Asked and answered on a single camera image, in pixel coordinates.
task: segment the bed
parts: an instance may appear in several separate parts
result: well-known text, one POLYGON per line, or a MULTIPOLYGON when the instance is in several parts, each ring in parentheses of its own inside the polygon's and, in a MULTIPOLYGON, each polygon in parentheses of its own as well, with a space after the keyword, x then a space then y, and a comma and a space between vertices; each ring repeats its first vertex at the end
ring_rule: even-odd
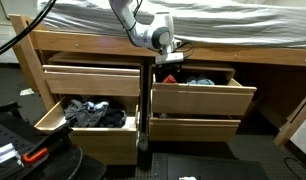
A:
MULTIPOLYGON (((40 0, 39 7, 45 2, 40 0)), ((188 61, 306 67, 306 8, 272 6, 270 1, 261 1, 262 4, 239 2, 145 0, 137 18, 142 23, 150 23, 156 9, 170 11, 174 15, 176 37, 194 43, 195 50, 188 61)), ((11 16, 10 19, 17 33, 32 21, 25 16, 11 16)), ((21 66, 31 74, 48 110, 56 101, 45 83, 42 65, 55 52, 118 55, 126 59, 140 57, 148 61, 156 56, 155 52, 134 47, 129 42, 107 0, 58 0, 44 23, 17 48, 17 56, 23 59, 21 66)), ((306 69, 294 79, 306 77, 305 73, 306 69)), ((275 84, 270 82, 265 86, 272 89, 275 84)), ((275 139, 278 145, 287 142, 306 118, 306 85, 296 87, 298 91, 305 89, 303 97, 298 97, 297 91, 288 94, 283 88, 279 87, 275 94, 280 99, 292 96, 296 99, 296 107, 288 112, 290 116, 283 117, 287 123, 275 139)), ((281 105, 276 99, 272 104, 281 105)))

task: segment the drawer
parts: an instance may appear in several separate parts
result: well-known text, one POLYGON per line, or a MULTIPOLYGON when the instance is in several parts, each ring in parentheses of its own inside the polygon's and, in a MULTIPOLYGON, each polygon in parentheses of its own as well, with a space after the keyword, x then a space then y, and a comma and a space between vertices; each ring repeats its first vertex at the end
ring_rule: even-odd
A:
POLYGON ((139 96, 140 70, 44 65, 46 82, 54 94, 139 96))
POLYGON ((227 142, 235 135, 240 122, 229 116, 203 119, 152 117, 149 122, 149 140, 227 142))
MULTIPOLYGON (((70 137, 83 152, 107 165, 135 165, 137 163, 138 99, 118 98, 128 111, 127 128, 73 128, 70 137)), ((36 125, 42 131, 54 130, 64 118, 68 98, 58 102, 36 125)))
POLYGON ((235 81, 232 68, 183 66, 183 70, 223 71, 225 85, 191 85, 158 83, 153 76, 152 112, 174 114, 244 115, 255 87, 244 87, 235 81))

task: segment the wooden bed frame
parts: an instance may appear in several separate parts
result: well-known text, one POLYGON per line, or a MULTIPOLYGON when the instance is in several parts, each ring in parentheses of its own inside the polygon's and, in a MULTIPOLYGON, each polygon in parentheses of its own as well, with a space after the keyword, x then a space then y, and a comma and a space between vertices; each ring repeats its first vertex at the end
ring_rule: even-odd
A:
MULTIPOLYGON (((17 34, 32 22, 29 17, 20 15, 11 15, 10 19, 17 34)), ((192 60, 287 65, 295 68, 306 67, 306 50, 304 49, 202 43, 194 43, 194 47, 194 54, 190 57, 192 60)), ((49 91, 43 77, 42 64, 55 52, 122 55, 126 58, 144 57, 148 61, 152 61, 156 55, 156 53, 145 48, 134 47, 125 37, 54 32, 49 31, 44 24, 36 27, 35 30, 21 40, 13 49, 22 69, 25 70, 31 86, 40 92, 47 110, 50 110, 55 105, 56 100, 49 91)), ((270 116, 273 119, 277 118, 277 116, 274 116, 274 113, 268 114, 266 116, 268 118, 270 116)), ((286 124, 280 129, 280 133, 275 138, 277 145, 285 144, 306 119, 306 96, 297 105, 295 111, 290 114, 291 116, 286 117, 286 124)))

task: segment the red object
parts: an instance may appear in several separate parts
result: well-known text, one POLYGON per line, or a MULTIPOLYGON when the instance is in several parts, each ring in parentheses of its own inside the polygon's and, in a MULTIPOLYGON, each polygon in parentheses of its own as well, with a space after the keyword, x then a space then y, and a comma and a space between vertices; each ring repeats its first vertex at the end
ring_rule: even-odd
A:
POLYGON ((35 153, 33 156, 28 157, 27 153, 25 153, 22 157, 23 160, 29 164, 34 164, 36 161, 44 157, 48 153, 47 148, 41 149, 39 152, 35 153))
POLYGON ((171 74, 169 76, 167 76, 164 80, 163 83, 177 83, 176 79, 174 78, 174 76, 172 76, 171 74))

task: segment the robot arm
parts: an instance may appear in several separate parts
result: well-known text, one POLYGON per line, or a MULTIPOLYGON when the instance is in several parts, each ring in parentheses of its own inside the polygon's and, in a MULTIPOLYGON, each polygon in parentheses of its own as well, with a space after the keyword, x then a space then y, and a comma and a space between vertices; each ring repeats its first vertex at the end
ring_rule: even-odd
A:
POLYGON ((173 18, 168 12, 156 13, 150 25, 136 21, 129 5, 133 0, 110 0, 110 5, 118 20, 135 46, 155 49, 161 52, 155 57, 157 64, 183 61, 183 53, 172 53, 180 46, 181 41, 175 40, 173 18))

